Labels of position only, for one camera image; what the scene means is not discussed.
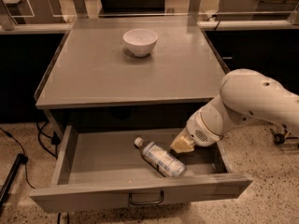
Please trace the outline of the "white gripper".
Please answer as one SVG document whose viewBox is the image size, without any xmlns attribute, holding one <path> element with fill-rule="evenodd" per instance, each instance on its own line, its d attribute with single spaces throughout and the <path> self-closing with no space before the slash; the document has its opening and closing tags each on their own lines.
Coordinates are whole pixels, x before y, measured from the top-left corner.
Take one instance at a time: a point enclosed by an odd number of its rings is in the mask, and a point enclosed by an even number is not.
<svg viewBox="0 0 299 224">
<path fill-rule="evenodd" d="M 202 119 L 201 109 L 194 112 L 186 123 L 187 134 L 179 134 L 170 147 L 177 153 L 194 151 L 194 144 L 208 147 L 221 140 L 221 136 L 208 129 Z"/>
</svg>

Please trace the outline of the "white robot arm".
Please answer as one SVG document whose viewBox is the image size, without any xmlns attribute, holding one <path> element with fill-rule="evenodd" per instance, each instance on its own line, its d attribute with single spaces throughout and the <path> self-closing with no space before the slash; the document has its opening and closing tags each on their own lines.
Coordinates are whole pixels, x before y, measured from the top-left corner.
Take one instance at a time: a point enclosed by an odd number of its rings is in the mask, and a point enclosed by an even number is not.
<svg viewBox="0 0 299 224">
<path fill-rule="evenodd" d="M 271 77 L 236 69 L 222 78 L 219 94 L 190 116 L 170 147 L 177 153 L 208 147 L 258 119 L 299 136 L 299 96 Z"/>
</svg>

